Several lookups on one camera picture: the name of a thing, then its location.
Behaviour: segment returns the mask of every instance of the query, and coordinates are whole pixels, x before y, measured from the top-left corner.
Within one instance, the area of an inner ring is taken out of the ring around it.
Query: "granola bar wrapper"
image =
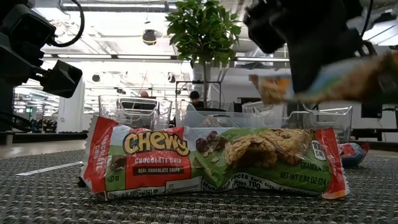
[[[362,103],[398,103],[398,54],[385,54],[336,62],[320,70],[311,87],[293,92],[291,79],[260,77],[250,79],[264,104],[322,103],[358,101]]]
[[[100,200],[278,190],[349,193],[333,129],[131,129],[95,116],[81,178]]]

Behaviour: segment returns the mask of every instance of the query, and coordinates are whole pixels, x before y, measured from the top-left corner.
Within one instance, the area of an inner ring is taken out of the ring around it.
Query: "green leaves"
[[[237,14],[230,14],[218,1],[209,0],[202,4],[197,0],[183,0],[175,3],[177,10],[166,16],[170,22],[167,35],[172,35],[179,59],[193,63],[214,60],[216,66],[227,66],[235,57],[231,46],[238,41],[241,32],[234,25]]]

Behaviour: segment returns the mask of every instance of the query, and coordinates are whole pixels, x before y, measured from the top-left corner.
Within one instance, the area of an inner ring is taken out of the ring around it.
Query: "plant trunk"
[[[206,71],[206,62],[203,63],[203,104],[205,105],[205,108],[207,108],[207,71]]]

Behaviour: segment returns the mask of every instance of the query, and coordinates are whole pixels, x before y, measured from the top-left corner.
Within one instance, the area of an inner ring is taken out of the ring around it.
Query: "black cable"
[[[370,0],[369,9],[368,9],[368,13],[366,14],[365,24],[363,25],[363,30],[362,30],[362,33],[361,33],[361,37],[363,37],[365,35],[366,29],[368,28],[368,25],[369,25],[369,21],[371,20],[373,1],[374,0]]]
[[[55,41],[55,39],[52,39],[50,41],[50,44],[52,44],[53,46],[56,47],[69,47],[72,44],[76,43],[80,37],[83,35],[83,31],[85,30],[85,14],[83,12],[83,8],[81,7],[80,3],[77,2],[77,0],[71,0],[73,3],[75,3],[77,5],[77,8],[79,8],[79,12],[80,12],[80,28],[79,28],[79,32],[77,33],[77,35],[70,41],[63,43],[63,44],[59,44]]]

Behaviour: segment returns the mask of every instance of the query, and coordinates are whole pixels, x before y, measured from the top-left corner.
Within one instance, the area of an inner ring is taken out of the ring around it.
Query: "woven mat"
[[[339,200],[232,190],[99,202],[76,186],[83,151],[0,160],[0,223],[398,223],[398,158],[368,155]]]

